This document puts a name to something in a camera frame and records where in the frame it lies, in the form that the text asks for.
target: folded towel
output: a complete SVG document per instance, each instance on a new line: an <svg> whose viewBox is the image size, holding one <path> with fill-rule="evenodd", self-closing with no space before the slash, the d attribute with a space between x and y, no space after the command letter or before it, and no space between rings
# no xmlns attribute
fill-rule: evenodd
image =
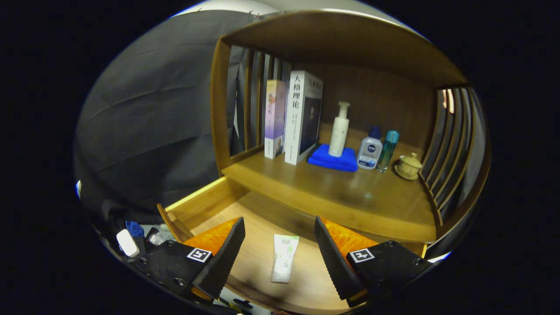
<svg viewBox="0 0 560 315"><path fill-rule="evenodd" d="M309 164L322 166L324 168L341 170L343 172L355 172L358 170L356 153L354 149L345 147L340 157L329 155L329 145L321 145L307 159Z"/></svg>
<svg viewBox="0 0 560 315"><path fill-rule="evenodd" d="M138 223L134 221L125 221L124 223L132 237L144 237L144 229Z"/></svg>

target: white wall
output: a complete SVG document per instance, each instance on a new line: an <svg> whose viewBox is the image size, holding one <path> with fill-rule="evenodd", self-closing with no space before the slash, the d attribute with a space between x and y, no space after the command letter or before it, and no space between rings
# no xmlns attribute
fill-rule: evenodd
<svg viewBox="0 0 560 315"><path fill-rule="evenodd" d="M249 11L252 11L251 14L254 15L257 14L264 15L264 14L280 11L279 9L272 7L268 4L264 4L254 0L207 0L195 6L190 7L185 11L181 11L174 16L185 14L185 13L197 12L198 10L200 11L229 10L229 11L247 12L247 13L249 13Z"/></svg>
<svg viewBox="0 0 560 315"><path fill-rule="evenodd" d="M409 26L399 20L356 0L207 0L199 3L176 15L196 12L198 10L230 10L238 12L250 12L257 15L269 14L277 11L299 11L299 10L319 10L332 9L341 10L348 13L360 13L362 15L380 18L387 22L394 23L408 29L417 35L421 34L414 31Z"/></svg>

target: glass bottle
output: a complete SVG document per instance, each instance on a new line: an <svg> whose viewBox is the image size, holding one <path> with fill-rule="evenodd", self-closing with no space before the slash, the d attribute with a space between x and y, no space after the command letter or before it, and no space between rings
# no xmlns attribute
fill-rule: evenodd
<svg viewBox="0 0 560 315"><path fill-rule="evenodd" d="M381 151L381 156L379 156L379 162L377 163L376 169L378 171L382 173L387 171L398 141L399 133L396 130L387 131L387 136L385 136L385 142L383 143L383 150Z"/></svg>

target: white book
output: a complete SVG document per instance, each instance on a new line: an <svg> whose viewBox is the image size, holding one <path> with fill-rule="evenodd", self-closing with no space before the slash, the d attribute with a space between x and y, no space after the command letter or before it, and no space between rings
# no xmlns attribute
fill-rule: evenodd
<svg viewBox="0 0 560 315"><path fill-rule="evenodd" d="M323 81L305 71L292 71L289 91L284 161L297 165L317 143Z"/></svg>
<svg viewBox="0 0 560 315"><path fill-rule="evenodd" d="M290 93L290 81L286 81L286 106L284 107L284 145L282 146L282 153L286 153L286 113L288 112L288 94Z"/></svg>
<svg viewBox="0 0 560 315"><path fill-rule="evenodd" d="M280 80L268 80L264 114L265 158L274 159L283 152L285 111L286 83Z"/></svg>

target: book cover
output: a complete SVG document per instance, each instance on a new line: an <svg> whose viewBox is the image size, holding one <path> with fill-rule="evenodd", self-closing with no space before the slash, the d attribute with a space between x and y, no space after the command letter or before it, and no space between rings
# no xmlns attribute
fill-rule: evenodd
<svg viewBox="0 0 560 315"><path fill-rule="evenodd" d="M284 160L297 165L317 143L323 81L305 71L292 71L289 89Z"/></svg>
<svg viewBox="0 0 560 315"><path fill-rule="evenodd" d="M286 83L267 81L264 115L264 156L274 159L283 152L286 111Z"/></svg>

